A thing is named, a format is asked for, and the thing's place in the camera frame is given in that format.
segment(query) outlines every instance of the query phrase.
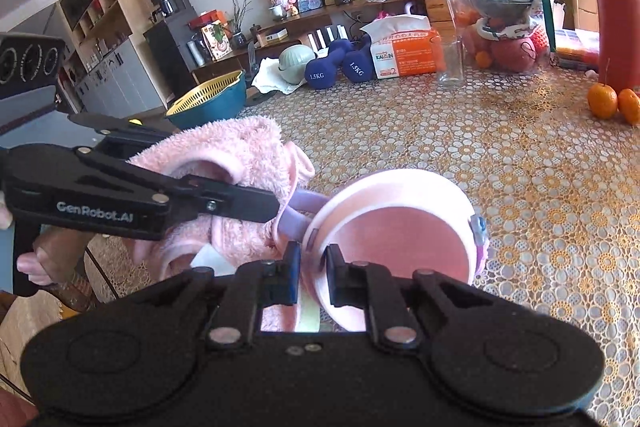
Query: teal colander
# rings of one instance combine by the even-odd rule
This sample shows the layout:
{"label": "teal colander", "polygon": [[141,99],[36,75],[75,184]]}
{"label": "teal colander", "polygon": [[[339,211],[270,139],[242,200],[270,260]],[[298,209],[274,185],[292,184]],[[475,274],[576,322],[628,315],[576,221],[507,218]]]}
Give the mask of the teal colander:
{"label": "teal colander", "polygon": [[166,117],[180,130],[207,122],[235,118],[244,107],[246,84],[244,71],[238,70],[212,78],[180,97]]}

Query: dumbbell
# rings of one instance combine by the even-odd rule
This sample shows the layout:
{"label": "dumbbell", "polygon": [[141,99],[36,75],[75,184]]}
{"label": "dumbbell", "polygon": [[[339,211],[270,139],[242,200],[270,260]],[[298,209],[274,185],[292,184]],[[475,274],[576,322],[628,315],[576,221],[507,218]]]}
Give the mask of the dumbbell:
{"label": "dumbbell", "polygon": [[332,87],[338,78],[338,68],[342,64],[345,55],[344,48],[338,45],[326,57],[310,60],[305,68],[306,81],[314,89]]}
{"label": "dumbbell", "polygon": [[365,34],[361,42],[362,47],[344,55],[342,73],[351,82],[367,82],[373,78],[373,58],[371,57],[371,37]]}
{"label": "dumbbell", "polygon": [[334,52],[337,49],[342,49],[345,53],[349,53],[354,51],[356,46],[349,39],[335,39],[335,41],[331,41],[329,43],[329,53]]}

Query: cable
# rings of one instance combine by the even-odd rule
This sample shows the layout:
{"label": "cable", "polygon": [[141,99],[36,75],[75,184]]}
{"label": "cable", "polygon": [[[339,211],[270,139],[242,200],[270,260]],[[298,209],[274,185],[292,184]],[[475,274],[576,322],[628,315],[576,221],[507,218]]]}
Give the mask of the cable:
{"label": "cable", "polygon": [[119,299],[120,296],[118,295],[118,292],[116,292],[116,288],[113,287],[113,284],[111,284],[111,281],[107,277],[107,274],[104,272],[102,267],[98,264],[98,262],[95,260],[94,254],[91,253],[91,250],[89,250],[89,247],[84,247],[84,252],[89,256],[89,259],[91,259],[92,263],[94,263],[94,265],[97,268],[98,272],[100,272],[100,275],[102,276],[104,281],[107,283],[107,286],[111,290],[111,293],[113,293],[113,296],[116,299]]}
{"label": "cable", "polygon": [[33,400],[31,399],[31,396],[29,396],[28,394],[26,394],[23,390],[21,390],[17,385],[15,385],[11,380],[9,380],[7,377],[5,377],[5,375],[3,375],[2,373],[0,373],[0,380],[2,380],[5,384],[7,384],[11,389],[13,389],[16,393],[18,393],[21,397],[23,397],[25,400],[33,403]]}

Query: orange box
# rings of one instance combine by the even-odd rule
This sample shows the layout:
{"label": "orange box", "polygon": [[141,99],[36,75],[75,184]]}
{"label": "orange box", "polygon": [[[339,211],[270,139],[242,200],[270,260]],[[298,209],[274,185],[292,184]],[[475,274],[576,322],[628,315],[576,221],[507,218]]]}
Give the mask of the orange box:
{"label": "orange box", "polygon": [[434,73],[431,39],[438,35],[427,17],[396,15],[362,28],[371,36],[371,56],[378,78]]}

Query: finger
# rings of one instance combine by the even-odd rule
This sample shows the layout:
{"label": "finger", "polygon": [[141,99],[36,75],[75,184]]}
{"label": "finger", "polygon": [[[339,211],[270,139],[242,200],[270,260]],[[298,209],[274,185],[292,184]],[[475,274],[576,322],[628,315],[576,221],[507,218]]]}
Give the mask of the finger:
{"label": "finger", "polygon": [[0,191],[0,230],[6,230],[11,226],[14,216],[4,204],[4,192]]}
{"label": "finger", "polygon": [[49,286],[53,284],[51,277],[48,275],[30,275],[29,280],[38,286]]}
{"label": "finger", "polygon": [[33,248],[51,279],[66,282],[94,235],[93,232],[50,227],[36,238]]}
{"label": "finger", "polygon": [[35,252],[23,253],[15,262],[18,271],[27,275],[47,275]]}

